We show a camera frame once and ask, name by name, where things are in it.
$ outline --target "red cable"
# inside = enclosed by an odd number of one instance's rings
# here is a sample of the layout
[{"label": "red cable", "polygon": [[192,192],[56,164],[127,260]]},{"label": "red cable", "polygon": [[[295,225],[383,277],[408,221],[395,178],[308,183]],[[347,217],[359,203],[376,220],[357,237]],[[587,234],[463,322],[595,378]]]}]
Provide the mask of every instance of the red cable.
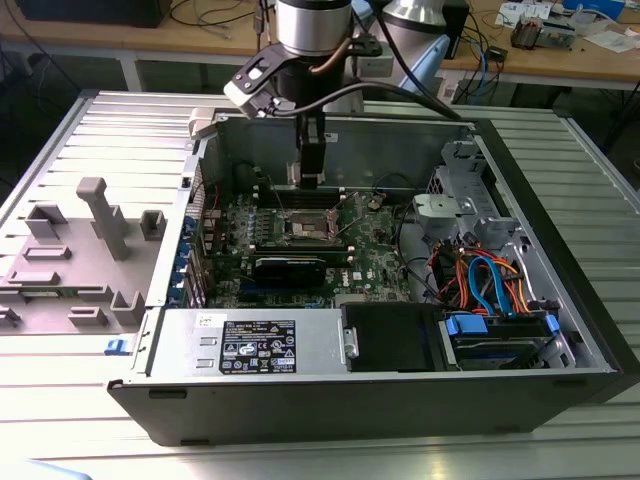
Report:
[{"label": "red cable", "polygon": [[215,210],[218,206],[218,200],[220,199],[220,190],[218,189],[218,184],[216,183],[214,187],[216,187],[216,197],[213,200],[213,210]]}]

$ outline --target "power cable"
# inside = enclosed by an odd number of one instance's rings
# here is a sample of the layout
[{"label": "power cable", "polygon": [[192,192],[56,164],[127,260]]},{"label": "power cable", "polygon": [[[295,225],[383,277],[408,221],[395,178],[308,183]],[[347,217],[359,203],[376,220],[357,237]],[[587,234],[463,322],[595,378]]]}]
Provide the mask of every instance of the power cable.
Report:
[{"label": "power cable", "polygon": [[409,78],[409,80],[411,80],[411,82],[416,86],[416,88],[420,90],[420,93],[422,93],[422,95],[428,98],[432,103],[438,105],[439,110],[435,110],[435,111],[438,111],[438,112],[446,111],[447,112],[446,114],[442,113],[442,115],[444,115],[445,117],[451,118],[453,120],[461,120],[462,118],[460,117],[460,115],[458,115],[456,112],[451,110],[451,108],[445,103],[443,103],[439,98],[434,96],[429,90],[427,90],[427,88],[420,82],[420,80],[418,80],[418,78],[411,71],[407,63],[404,61],[404,58],[402,58],[402,54],[400,53],[400,50],[398,49],[396,42],[393,40],[391,33],[389,32],[389,29],[387,28],[387,24],[385,23],[384,18],[382,18],[382,10],[380,10],[380,8],[378,8],[378,6],[375,5],[373,2],[371,2],[369,5],[371,5],[371,8],[373,9],[373,14],[375,15],[376,20],[378,21],[378,25],[380,25],[380,29],[382,30],[383,35],[385,36],[385,38],[387,39],[387,42],[389,43],[389,47],[391,48],[393,55],[396,57],[396,60],[398,60],[398,64],[400,65],[400,68],[402,68],[402,71]]},{"label": "power cable", "polygon": [[[251,15],[253,15],[255,13],[254,11],[251,11],[249,13],[243,13],[242,15],[237,15],[235,17],[227,18],[226,20],[220,20],[220,21],[217,21],[217,22],[206,22],[206,21],[198,20],[198,23],[193,23],[193,22],[187,22],[187,21],[184,21],[184,20],[180,20],[175,15],[176,11],[178,10],[178,8],[180,8],[181,6],[183,6],[184,4],[186,4],[186,3],[190,2],[190,1],[192,1],[192,0],[181,0],[180,2],[176,3],[173,7],[171,7],[171,9],[169,10],[169,16],[171,17],[171,19],[174,22],[178,22],[180,25],[186,25],[188,27],[214,27],[216,25],[223,25],[225,23],[235,22],[236,20],[240,20],[241,18],[249,17],[249,16],[251,16]],[[214,13],[214,12],[218,12],[218,11],[233,10],[238,5],[240,5],[240,3],[241,2],[239,2],[237,5],[234,5],[233,7],[207,10],[206,12],[202,12],[200,17],[202,18],[205,15],[208,15],[208,14]]]},{"label": "power cable", "polygon": [[313,103],[305,105],[304,107],[295,108],[293,110],[278,110],[275,106],[267,109],[267,113],[273,115],[274,117],[295,117],[296,115],[302,115],[303,113],[311,112],[313,110],[317,110],[325,106],[327,103],[331,103],[345,95],[348,95],[353,92],[357,92],[360,90],[384,90],[389,93],[393,93],[400,97],[407,98],[418,105],[421,105],[429,110],[433,110],[434,112],[439,113],[440,115],[450,118],[451,120],[461,120],[460,115],[451,110],[449,107],[444,105],[442,102],[438,100],[438,102],[433,101],[432,97],[425,97],[423,95],[418,95],[409,90],[405,90],[404,88],[396,87],[395,85],[390,85],[388,83],[382,82],[356,82],[351,85],[346,85],[324,98],[320,100],[316,100]]}]

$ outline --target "aluminum profile table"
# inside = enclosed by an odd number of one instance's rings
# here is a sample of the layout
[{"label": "aluminum profile table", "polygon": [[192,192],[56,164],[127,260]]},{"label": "aluminum profile table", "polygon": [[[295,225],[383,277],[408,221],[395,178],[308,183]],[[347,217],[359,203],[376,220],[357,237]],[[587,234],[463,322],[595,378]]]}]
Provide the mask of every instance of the aluminum profile table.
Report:
[{"label": "aluminum profile table", "polygon": [[[104,175],[125,216],[166,213],[203,95],[102,92],[78,100],[0,209],[0,274],[29,231],[36,201],[89,215],[84,174]],[[424,113],[369,103],[367,110]],[[627,341],[640,354],[640,203],[577,125],[551,111],[460,107],[493,121]],[[543,479],[640,477],[640,387],[568,410],[530,434],[313,444],[164,448],[106,393],[130,357],[105,357],[108,335],[0,337],[3,456],[125,478]]]}]

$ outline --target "warning label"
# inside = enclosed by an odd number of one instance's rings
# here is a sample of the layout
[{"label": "warning label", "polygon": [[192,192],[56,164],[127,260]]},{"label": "warning label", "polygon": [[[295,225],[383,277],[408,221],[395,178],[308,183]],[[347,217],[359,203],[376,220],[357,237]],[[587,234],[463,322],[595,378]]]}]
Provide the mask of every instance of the warning label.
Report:
[{"label": "warning label", "polygon": [[220,372],[295,373],[294,320],[224,322]]}]

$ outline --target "blue latch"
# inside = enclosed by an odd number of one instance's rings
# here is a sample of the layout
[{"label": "blue latch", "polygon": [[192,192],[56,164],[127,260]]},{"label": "blue latch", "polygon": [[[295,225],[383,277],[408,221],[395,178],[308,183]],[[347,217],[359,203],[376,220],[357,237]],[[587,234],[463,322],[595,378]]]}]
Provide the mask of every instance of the blue latch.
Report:
[{"label": "blue latch", "polygon": [[459,333],[486,334],[489,333],[482,315],[451,315],[446,321],[449,335]]},{"label": "blue latch", "polygon": [[109,340],[109,343],[107,343],[107,348],[104,349],[104,354],[107,356],[124,356],[129,355],[130,353],[129,342],[127,340],[123,340],[122,338],[114,338],[113,340]]},{"label": "blue latch", "polygon": [[547,326],[549,330],[551,330],[551,333],[556,335],[560,331],[560,324],[556,316],[549,313],[544,319],[547,321]]}]

